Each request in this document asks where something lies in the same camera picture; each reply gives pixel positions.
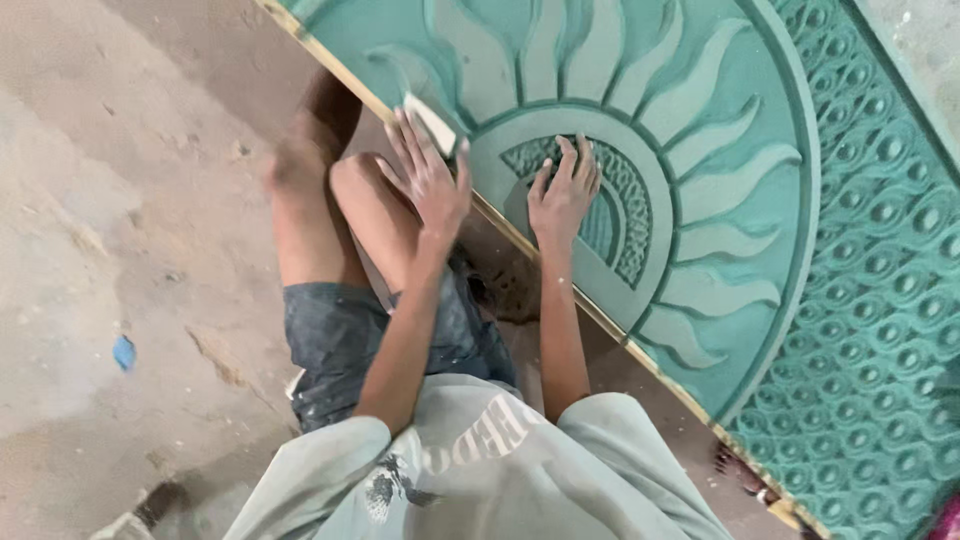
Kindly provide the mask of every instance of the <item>right hand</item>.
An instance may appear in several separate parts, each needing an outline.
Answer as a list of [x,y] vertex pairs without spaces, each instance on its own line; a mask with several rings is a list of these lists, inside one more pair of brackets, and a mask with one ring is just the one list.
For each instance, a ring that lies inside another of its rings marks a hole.
[[[404,182],[393,174],[392,169],[384,172],[417,209],[423,222],[420,238],[440,250],[448,250],[470,212],[473,191],[468,167],[469,146],[464,140],[457,152],[458,172],[454,183],[450,169],[419,120],[402,109],[397,109],[395,114],[396,125],[387,124],[387,137],[403,164],[407,180]],[[384,168],[384,163],[380,163],[380,168]]]
[[574,171],[578,153],[566,137],[557,135],[563,156],[550,189],[546,181],[550,177],[553,160],[547,159],[537,172],[527,204],[530,210],[530,227],[537,236],[540,252],[545,257],[569,256],[573,239],[580,231],[580,222],[587,215],[593,196],[600,189],[603,170],[593,156],[593,144],[583,134],[577,134],[580,148],[580,164]]

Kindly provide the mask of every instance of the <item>wooden edge strip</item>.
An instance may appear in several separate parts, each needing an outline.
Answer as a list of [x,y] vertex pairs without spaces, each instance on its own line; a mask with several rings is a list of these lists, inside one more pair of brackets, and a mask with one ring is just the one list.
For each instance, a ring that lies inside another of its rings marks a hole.
[[[269,13],[277,24],[280,25],[287,33],[295,37],[303,47],[310,52],[321,64],[326,67],[336,76],[340,81],[350,89],[360,101],[364,103],[370,110],[384,122],[390,122],[394,119],[394,113],[390,110],[389,107],[384,104],[380,98],[376,97],[373,92],[367,88],[352,72],[342,62],[337,60],[333,53],[331,53],[326,47],[324,47],[317,39],[306,32],[300,22],[294,18],[286,8],[284,8],[277,0],[255,0],[267,13]],[[504,216],[493,207],[486,199],[484,199],[476,191],[473,192],[473,207],[477,209],[493,226],[500,231],[502,234],[507,236],[523,255],[527,256],[530,259],[536,260],[540,258],[539,250],[533,245],[524,236],[513,226]],[[701,422],[707,425],[716,435],[718,439],[723,441],[731,451],[736,454],[738,457],[743,459],[744,463],[747,464],[755,473],[757,473],[760,478],[768,485],[771,489],[776,491],[781,498],[790,502],[794,511],[799,515],[804,521],[817,531],[824,538],[830,538],[829,530],[824,527],[819,520],[813,517],[812,514],[804,507],[803,505],[796,502],[796,500],[789,494],[789,492],[780,485],[773,477],[771,477],[756,461],[752,455],[740,445],[733,437],[726,431],[724,428],[718,424],[715,424],[710,418],[709,414],[704,410],[702,406],[687,392],[682,386],[680,386],[676,381],[667,377],[666,374],[660,369],[658,364],[650,358],[643,349],[631,340],[627,333],[619,327],[600,307],[595,304],[590,298],[588,298],[583,291],[580,290],[576,285],[573,286],[574,296],[577,301],[577,305],[585,311],[598,325],[602,328],[607,334],[609,334],[613,339],[615,339],[621,346],[631,355],[634,359],[647,370],[649,370],[661,384],[667,387],[681,403],[686,406],[690,412],[694,414]]]
[[356,75],[347,69],[337,57],[333,56],[326,47],[321,45],[317,39],[303,28],[300,22],[287,11],[277,0],[255,0],[267,13],[274,18],[280,28],[286,30],[288,34],[295,37],[301,45],[317,60],[320,61],[340,82],[350,89],[360,101],[364,103],[373,114],[376,114],[384,122],[394,119],[394,112],[386,106],[380,98],[364,85]]
[[690,412],[700,419],[701,422],[710,428],[710,430],[713,431],[713,434],[724,444],[726,444],[731,449],[731,452],[742,459],[743,462],[746,463],[747,466],[750,467],[750,469],[754,471],[770,489],[777,492],[781,499],[784,499],[790,503],[794,513],[807,522],[821,537],[831,537],[827,527],[825,527],[820,520],[815,518],[813,514],[806,509],[806,506],[798,503],[785,487],[783,487],[776,479],[770,476],[760,462],[754,459],[750,452],[743,445],[737,442],[736,439],[734,439],[733,436],[730,435],[730,433],[725,430],[723,426],[713,422],[713,419],[710,418],[710,415],[707,414],[707,412],[700,406],[697,400],[695,400],[685,388],[680,386],[679,383],[663,373],[658,364],[652,358],[650,358],[650,356],[647,355],[639,345],[632,340],[628,340],[626,345],[624,345],[624,348],[636,359],[637,362],[650,370],[650,372],[654,374],[654,377],[656,377],[661,384],[673,392],[673,395],[677,396],[677,399],[679,399],[680,402],[686,406],[686,408],[690,409]]
[[[507,218],[503,217],[503,214],[499,210],[493,207],[486,199],[484,199],[476,191],[473,192],[473,207],[477,209],[487,221],[491,222],[494,227],[500,233],[505,235],[510,239],[522,253],[532,260],[538,260],[540,258],[540,251],[524,236],[512,223],[510,223]],[[627,339],[627,333],[623,331],[614,321],[603,312],[600,307],[595,304],[590,298],[587,297],[580,290],[580,287],[573,285],[574,298],[577,301],[577,305],[580,306],[590,318],[596,322],[606,333],[608,333],[617,343],[623,343]]]

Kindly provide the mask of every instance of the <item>dark gray shorts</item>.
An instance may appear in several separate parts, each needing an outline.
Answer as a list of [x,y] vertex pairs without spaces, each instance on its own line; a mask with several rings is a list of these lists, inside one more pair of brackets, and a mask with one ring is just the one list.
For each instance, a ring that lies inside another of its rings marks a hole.
[[[397,297],[392,299],[394,306]],[[305,372],[293,409],[304,433],[345,420],[360,399],[367,369],[390,315],[372,289],[302,283],[283,289],[284,326],[293,362]],[[466,280],[447,269],[425,375],[464,373],[516,386],[514,364],[492,322],[484,322]]]

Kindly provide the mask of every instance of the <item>teal carved panel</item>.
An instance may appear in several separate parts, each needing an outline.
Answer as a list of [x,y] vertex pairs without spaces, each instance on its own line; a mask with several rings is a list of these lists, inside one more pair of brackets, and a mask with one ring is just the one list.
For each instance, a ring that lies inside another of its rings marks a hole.
[[763,0],[287,0],[393,107],[471,142],[477,191],[531,239],[553,136],[604,166],[574,281],[716,418],[762,376],[800,298],[820,142],[801,59]]
[[853,0],[283,4],[522,233],[586,133],[574,281],[835,537],[960,490],[960,169]]
[[925,537],[960,490],[960,171],[851,1],[778,0],[822,148],[809,278],[725,425],[842,539]]

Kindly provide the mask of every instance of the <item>t-shirt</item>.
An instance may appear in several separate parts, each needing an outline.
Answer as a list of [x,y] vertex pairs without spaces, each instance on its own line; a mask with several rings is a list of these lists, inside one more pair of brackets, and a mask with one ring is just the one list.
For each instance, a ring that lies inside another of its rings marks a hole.
[[635,399],[554,426],[512,391],[434,375],[393,440],[354,417],[286,443],[226,539],[731,540]]

